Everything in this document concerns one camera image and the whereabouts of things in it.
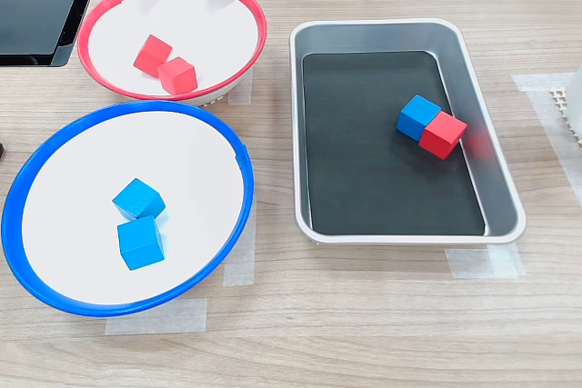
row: white tape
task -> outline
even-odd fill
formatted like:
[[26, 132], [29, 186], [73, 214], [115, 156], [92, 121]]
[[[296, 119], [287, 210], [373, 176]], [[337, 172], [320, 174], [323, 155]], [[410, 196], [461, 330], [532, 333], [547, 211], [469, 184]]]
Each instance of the white tape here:
[[228, 92], [228, 104], [251, 104], [253, 100], [253, 68], [248, 70], [241, 81]]
[[519, 91], [546, 91], [566, 87], [574, 73], [552, 73], [548, 75], [512, 75]]
[[105, 335], [206, 331], [207, 299], [175, 299], [155, 308], [108, 318]]
[[582, 153], [577, 139], [572, 135], [550, 90], [565, 88], [572, 74], [514, 75], [517, 87], [526, 91], [537, 118], [546, 131], [547, 138], [562, 164], [564, 173], [576, 198], [582, 204]]
[[491, 279], [495, 272], [487, 249], [445, 249], [455, 279]]
[[223, 286], [252, 285], [255, 283], [255, 245], [256, 200], [254, 197], [245, 230], [225, 259]]
[[526, 274], [515, 243], [488, 245], [487, 249], [446, 249], [456, 279], [517, 279]]

